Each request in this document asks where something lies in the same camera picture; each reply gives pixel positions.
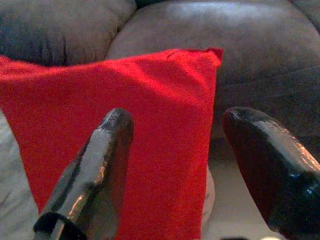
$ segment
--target red pillow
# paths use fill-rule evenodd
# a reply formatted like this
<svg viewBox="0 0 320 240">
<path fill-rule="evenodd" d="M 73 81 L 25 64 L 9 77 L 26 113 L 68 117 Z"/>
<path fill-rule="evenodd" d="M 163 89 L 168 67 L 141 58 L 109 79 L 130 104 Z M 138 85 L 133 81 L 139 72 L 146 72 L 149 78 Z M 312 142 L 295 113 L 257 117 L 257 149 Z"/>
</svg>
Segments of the red pillow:
<svg viewBox="0 0 320 240">
<path fill-rule="evenodd" d="M 199 239 L 222 53 L 174 49 L 70 67 L 0 57 L 0 107 L 39 210 L 102 117 L 124 108 L 135 133 L 116 239 Z"/>
</svg>

